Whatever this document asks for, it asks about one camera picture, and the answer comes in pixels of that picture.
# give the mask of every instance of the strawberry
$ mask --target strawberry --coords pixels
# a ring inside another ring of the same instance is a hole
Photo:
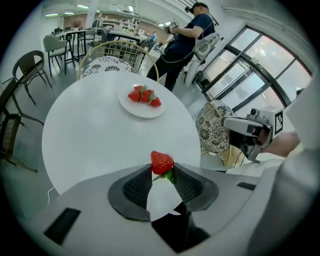
[[[141,94],[138,90],[133,90],[128,94],[128,98],[133,100],[134,102],[138,102],[140,101]]]
[[[174,160],[170,155],[152,151],[150,156],[151,168],[154,174],[162,175],[169,171],[174,165]]]
[[[133,89],[135,89],[135,90],[139,90],[139,89],[142,89],[142,85],[137,85],[137,86],[135,86]]]
[[[149,95],[151,95],[152,93],[155,93],[155,91],[154,91],[154,90],[151,90],[151,89],[148,89],[148,90],[146,90],[146,91],[148,92]]]
[[[156,97],[153,101],[151,101],[150,105],[155,108],[161,106],[159,97]]]
[[[143,91],[142,92],[142,98],[141,98],[141,102],[142,103],[148,103],[150,100],[150,97],[149,97],[149,93],[147,90]]]

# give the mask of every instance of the window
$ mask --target window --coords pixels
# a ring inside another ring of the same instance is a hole
[[[283,104],[274,92],[274,90],[269,87],[263,93],[255,97],[248,104],[244,105],[242,108],[237,110],[235,113],[238,117],[246,117],[250,113],[251,109],[262,109],[265,107],[281,107]]]
[[[236,58],[236,55],[225,50],[218,58],[212,62],[204,72],[209,82],[213,81],[229,64]]]
[[[256,59],[274,78],[294,59],[286,49],[265,35],[246,54]]]
[[[222,102],[233,109],[259,90],[264,84],[265,83],[255,73],[253,73],[249,78],[224,97]]]
[[[276,80],[291,101],[296,99],[297,89],[307,87],[311,76],[306,69],[295,60],[292,65]]]
[[[257,36],[258,32],[255,32],[247,28],[232,44],[231,46],[243,51]]]
[[[224,74],[215,84],[212,86],[208,95],[211,99],[218,96],[221,92],[229,87],[237,78],[239,78],[246,70],[249,69],[249,65],[242,61],[238,61],[234,66]]]

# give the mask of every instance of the patterned cushion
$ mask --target patterned cushion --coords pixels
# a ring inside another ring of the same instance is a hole
[[[114,56],[103,56],[96,58],[87,65],[81,73],[81,78],[104,71],[128,71],[135,73],[130,64],[123,59]]]
[[[195,120],[199,134],[201,151],[212,154],[221,154],[229,149],[229,140],[226,129],[221,125],[221,116],[234,116],[234,112],[220,100],[213,100],[204,105]]]

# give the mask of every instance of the ceiling light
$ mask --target ceiling light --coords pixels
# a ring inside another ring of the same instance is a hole
[[[80,8],[86,8],[86,9],[89,9],[89,7],[88,6],[84,6],[84,5],[81,5],[81,4],[79,4],[79,5],[77,5],[78,7],[80,7]]]

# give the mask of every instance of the black t-shirt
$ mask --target black t-shirt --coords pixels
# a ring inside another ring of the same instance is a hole
[[[185,27],[185,29],[192,29],[194,26],[201,27],[204,30],[203,34],[201,33],[198,39],[202,39],[203,37],[206,37],[209,34],[215,32],[215,26],[212,19],[205,13],[199,14],[198,16],[194,17],[193,20],[191,20],[191,22]],[[185,57],[190,52],[192,52],[193,48],[195,47],[195,43],[195,38],[178,34],[176,40],[172,42],[169,49]]]

